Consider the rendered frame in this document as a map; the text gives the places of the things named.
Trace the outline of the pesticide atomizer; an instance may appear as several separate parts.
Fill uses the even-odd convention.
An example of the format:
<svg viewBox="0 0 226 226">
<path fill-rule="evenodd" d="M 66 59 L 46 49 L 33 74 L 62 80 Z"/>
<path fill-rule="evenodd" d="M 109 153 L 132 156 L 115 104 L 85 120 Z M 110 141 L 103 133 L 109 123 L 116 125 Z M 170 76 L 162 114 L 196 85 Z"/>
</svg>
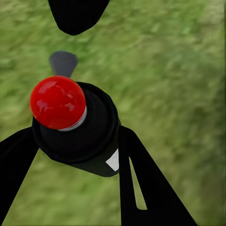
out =
<svg viewBox="0 0 226 226">
<path fill-rule="evenodd" d="M 119 174 L 119 127 L 111 97 L 97 86 L 70 79 L 78 64 L 69 51 L 49 57 L 55 76 L 32 90 L 32 133 L 53 161 L 102 177 Z"/>
</svg>

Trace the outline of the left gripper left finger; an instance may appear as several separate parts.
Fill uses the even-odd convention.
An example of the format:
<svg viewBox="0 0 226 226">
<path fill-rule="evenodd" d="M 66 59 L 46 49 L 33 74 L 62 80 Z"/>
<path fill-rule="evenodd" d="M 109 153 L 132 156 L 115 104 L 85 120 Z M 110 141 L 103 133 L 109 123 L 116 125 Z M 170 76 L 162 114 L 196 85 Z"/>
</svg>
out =
<svg viewBox="0 0 226 226">
<path fill-rule="evenodd" d="M 0 142 L 0 226 L 38 148 L 32 127 L 19 130 Z"/>
</svg>

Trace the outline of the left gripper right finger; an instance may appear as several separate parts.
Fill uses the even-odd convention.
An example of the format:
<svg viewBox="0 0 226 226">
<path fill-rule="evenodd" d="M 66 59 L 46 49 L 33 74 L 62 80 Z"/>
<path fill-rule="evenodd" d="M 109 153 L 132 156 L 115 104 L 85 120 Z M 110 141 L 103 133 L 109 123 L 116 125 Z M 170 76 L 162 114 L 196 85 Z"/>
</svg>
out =
<svg viewBox="0 0 226 226">
<path fill-rule="evenodd" d="M 136 133 L 123 125 L 118 133 L 121 226 L 198 226 Z M 147 210 L 137 208 L 129 157 Z"/>
</svg>

